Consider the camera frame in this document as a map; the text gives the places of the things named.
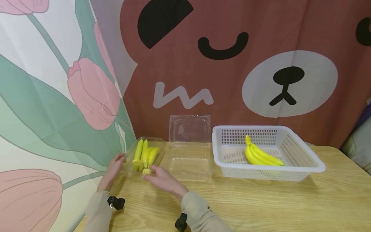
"banana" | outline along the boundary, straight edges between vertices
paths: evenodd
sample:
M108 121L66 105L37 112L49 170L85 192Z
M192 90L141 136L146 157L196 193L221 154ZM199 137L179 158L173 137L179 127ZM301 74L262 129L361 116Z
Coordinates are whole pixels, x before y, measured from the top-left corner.
M160 153L160 148L159 147L155 147L151 153L150 153L150 157L148 158L148 167L150 167L151 165L153 165L153 163L155 162L156 158L157 158L157 155Z
M154 149L154 147L149 147L144 151L144 154L142 155L142 163L144 165L144 168L148 168L148 159L150 157L151 151Z
M145 140L144 143L143 143L143 149L142 149L141 157L143 156L143 154L144 154L145 150L147 150L147 148L148 148L148 140ZM143 168L144 168L143 162L142 162L142 160L140 160L140 164L139 164L138 169L139 169L139 171L142 171Z
M141 163L140 159L142 155L142 149L143 149L143 139L138 141L137 149L135 150L135 155L134 155L134 159L132 162L132 167L134 171L138 170L138 167Z
M143 169L143 174L151 174L151 169L150 169L150 166L153 165L153 163L155 162L156 158L157 158L157 155L160 153L160 148L159 147L155 147L152 149L151 153L150 153L150 156L148 158L148 164L146 166L146 164L144 164L144 169Z
M284 166L285 165L280 159L277 159L276 157L269 155L268 153L261 150L258 146L253 144L248 135L245 136L245 142L247 145L246 149L249 148L249 152L251 153L250 157L251 156L255 157L258 161L260 161L260 163L264 163L263 165L270 165L270 166Z
M273 165L273 166L285 166L285 164L280 159L277 159L276 157L269 155L268 153L264 152L259 147L257 147L255 144L252 143L252 144L250 144L250 146L251 146L251 150L253 152L255 152L255 154L260 156L262 159L265 159L265 160L269 161L269 163L271 163L271 165Z
M247 160L251 163L251 164L254 164L254 165L269 165L267 164L266 162L264 162L263 160L259 159L258 157L256 157L254 155L254 153L251 151L251 148L249 145L246 146L246 149L245 149L245 156L247 158Z

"tulip print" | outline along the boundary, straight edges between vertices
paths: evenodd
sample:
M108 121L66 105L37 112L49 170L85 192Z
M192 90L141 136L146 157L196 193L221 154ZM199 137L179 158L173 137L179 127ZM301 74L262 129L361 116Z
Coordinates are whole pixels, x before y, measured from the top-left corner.
M107 66L109 72L111 73L112 77L117 81L115 71L114 71L114 68L112 66L111 59L108 56L106 45L103 42L103 37L102 37L102 34L101 34L101 30L99 29L98 23L95 23L95 25L94 25L94 34L95 34L96 42L97 42L98 47L99 47L99 51L102 54L103 60L106 63L106 66Z
M0 12L23 15L44 13L49 8L49 0L0 0Z
M120 95L105 72L90 59L73 63L68 72L68 88L91 127L104 130L115 120Z
M59 176L42 169L0 173L0 231L47 232L62 204Z

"plastic basket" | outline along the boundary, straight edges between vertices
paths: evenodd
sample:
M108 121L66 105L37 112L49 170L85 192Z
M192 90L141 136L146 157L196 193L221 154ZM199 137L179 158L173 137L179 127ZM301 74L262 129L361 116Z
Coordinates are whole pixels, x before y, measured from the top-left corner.
M285 166L250 164L244 154L247 134L252 143ZM216 126L212 141L214 161L225 177L299 182L326 169L305 142L284 126Z

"basket rim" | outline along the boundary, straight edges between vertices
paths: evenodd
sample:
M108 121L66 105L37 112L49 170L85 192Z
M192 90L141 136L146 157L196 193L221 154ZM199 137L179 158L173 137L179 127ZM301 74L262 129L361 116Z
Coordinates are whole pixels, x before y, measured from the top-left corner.
M252 164L231 164L231 163L223 163L219 160L219 156L217 155L217 139L216 139L216 131L219 128L226 128L226 127L239 127L239 129L246 129L246 128L256 128L256 129L268 129L268 128L281 128L286 130L295 140L299 143L299 145L304 148L304 150L311 156L317 164L317 167L294 167L294 166L266 166L266 165L252 165ZM218 125L213 127L212 132L212 144L213 146L213 156L214 162L222 168L234 168L234 169L249 169L249 170L263 170L263 171L293 171L293 172L310 172L310 173L321 173L326 170L325 164L320 160L317 154L290 128L282 126L282 125Z

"hand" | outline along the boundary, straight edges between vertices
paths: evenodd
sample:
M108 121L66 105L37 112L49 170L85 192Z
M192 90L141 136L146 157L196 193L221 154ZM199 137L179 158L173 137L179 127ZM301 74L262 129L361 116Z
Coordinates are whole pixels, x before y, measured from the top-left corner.
M143 178L155 187L172 194L181 202L189 190L164 168L152 165L150 169L155 175L144 175Z
M117 174L120 172L122 164L126 162L125 153L117 154L107 167L107 171L102 177L101 181L98 184L97 192L99 191L110 191Z

